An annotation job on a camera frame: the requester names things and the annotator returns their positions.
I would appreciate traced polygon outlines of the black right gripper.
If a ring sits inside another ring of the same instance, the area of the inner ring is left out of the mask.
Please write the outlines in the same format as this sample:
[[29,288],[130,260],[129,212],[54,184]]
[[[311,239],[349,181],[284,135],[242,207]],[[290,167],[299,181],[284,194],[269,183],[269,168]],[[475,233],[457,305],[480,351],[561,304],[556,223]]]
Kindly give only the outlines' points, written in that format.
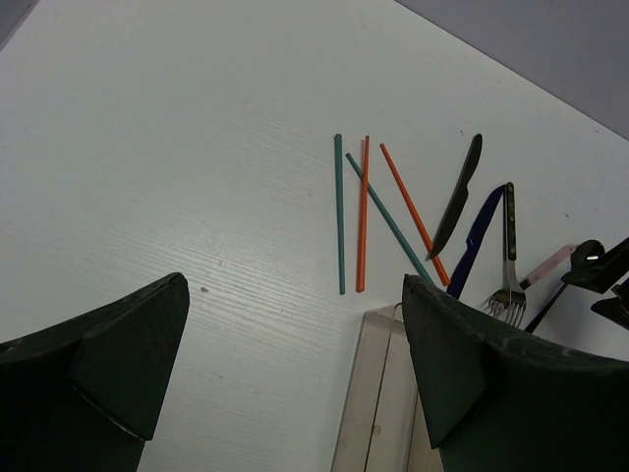
[[612,298],[598,300],[591,310],[628,328],[628,280],[619,280],[628,274],[628,239],[623,240],[596,260],[580,268],[572,268],[561,280],[588,291],[604,294],[610,290]]

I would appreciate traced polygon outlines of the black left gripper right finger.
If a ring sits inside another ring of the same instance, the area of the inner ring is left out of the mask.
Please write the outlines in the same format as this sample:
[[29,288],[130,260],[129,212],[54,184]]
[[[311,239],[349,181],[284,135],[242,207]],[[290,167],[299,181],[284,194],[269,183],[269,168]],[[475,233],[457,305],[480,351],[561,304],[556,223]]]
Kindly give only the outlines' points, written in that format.
[[447,471],[624,471],[628,365],[574,350],[406,275],[402,315]]

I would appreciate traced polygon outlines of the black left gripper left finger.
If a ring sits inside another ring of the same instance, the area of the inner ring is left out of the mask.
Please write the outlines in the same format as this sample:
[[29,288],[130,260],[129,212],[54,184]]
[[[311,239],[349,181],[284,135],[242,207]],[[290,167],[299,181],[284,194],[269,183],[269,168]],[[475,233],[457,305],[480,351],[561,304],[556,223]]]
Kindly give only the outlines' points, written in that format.
[[4,471],[135,471],[190,307],[179,272],[1,345]]

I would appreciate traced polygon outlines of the black spoon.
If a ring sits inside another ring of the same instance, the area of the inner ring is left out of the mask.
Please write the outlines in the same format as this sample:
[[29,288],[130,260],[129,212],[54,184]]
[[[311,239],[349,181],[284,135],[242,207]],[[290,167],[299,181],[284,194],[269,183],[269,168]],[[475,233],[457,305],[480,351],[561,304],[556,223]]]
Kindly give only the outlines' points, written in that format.
[[[604,245],[598,240],[587,240],[579,245],[576,251],[570,256],[570,264],[572,269],[581,268],[588,262],[597,260],[605,253]],[[534,333],[539,324],[545,318],[551,307],[562,295],[567,288],[567,284],[563,283],[559,290],[552,298],[543,306],[540,312],[529,322],[525,328],[525,332]]]

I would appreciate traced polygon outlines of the dark patterned handle fork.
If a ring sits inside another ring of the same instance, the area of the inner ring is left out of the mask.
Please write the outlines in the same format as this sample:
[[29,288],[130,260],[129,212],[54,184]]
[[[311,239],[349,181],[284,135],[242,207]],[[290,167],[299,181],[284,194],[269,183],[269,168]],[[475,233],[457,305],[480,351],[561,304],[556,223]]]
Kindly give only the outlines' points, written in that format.
[[508,299],[504,321],[509,325],[519,327],[526,311],[527,300],[516,274],[516,211],[515,189],[512,182],[508,182],[505,186],[503,201],[503,288],[507,292]]

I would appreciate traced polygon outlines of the pink handle fork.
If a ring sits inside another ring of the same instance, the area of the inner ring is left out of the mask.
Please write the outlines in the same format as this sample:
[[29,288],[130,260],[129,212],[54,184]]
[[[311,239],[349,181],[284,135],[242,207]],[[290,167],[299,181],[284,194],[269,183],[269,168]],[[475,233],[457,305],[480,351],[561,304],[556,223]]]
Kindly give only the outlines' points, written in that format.
[[[543,263],[538,265],[534,270],[532,270],[526,277],[524,277],[520,281],[521,288],[523,290],[526,290],[530,286],[539,282],[542,278],[551,273],[563,261],[565,261],[569,256],[571,256],[576,251],[576,249],[576,244],[568,244],[561,247],[557,252],[546,259]],[[498,317],[508,307],[509,301],[509,289],[501,288],[486,299],[485,304],[483,305],[483,309],[487,313]]]

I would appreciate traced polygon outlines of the dark blue table knife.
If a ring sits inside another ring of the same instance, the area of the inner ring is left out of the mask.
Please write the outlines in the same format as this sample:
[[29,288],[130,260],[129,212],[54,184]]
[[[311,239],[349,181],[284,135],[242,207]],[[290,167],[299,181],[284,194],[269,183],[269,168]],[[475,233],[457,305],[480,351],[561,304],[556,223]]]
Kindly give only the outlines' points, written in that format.
[[466,238],[466,251],[455,267],[451,282],[446,289],[446,293],[455,299],[459,299],[464,290],[493,215],[503,198],[505,188],[506,186],[502,185],[490,193],[470,228]]

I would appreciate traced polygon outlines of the black table knife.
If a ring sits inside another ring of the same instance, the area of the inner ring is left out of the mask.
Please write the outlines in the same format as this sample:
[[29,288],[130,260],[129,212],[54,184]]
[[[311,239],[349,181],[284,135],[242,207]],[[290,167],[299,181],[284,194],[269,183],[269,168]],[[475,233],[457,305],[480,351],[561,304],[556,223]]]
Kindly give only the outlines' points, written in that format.
[[468,185],[479,165],[483,143],[484,138],[482,134],[476,134],[472,138],[453,194],[433,239],[433,246],[429,252],[429,258],[431,260],[435,259],[445,248],[459,221],[466,201],[469,197]]

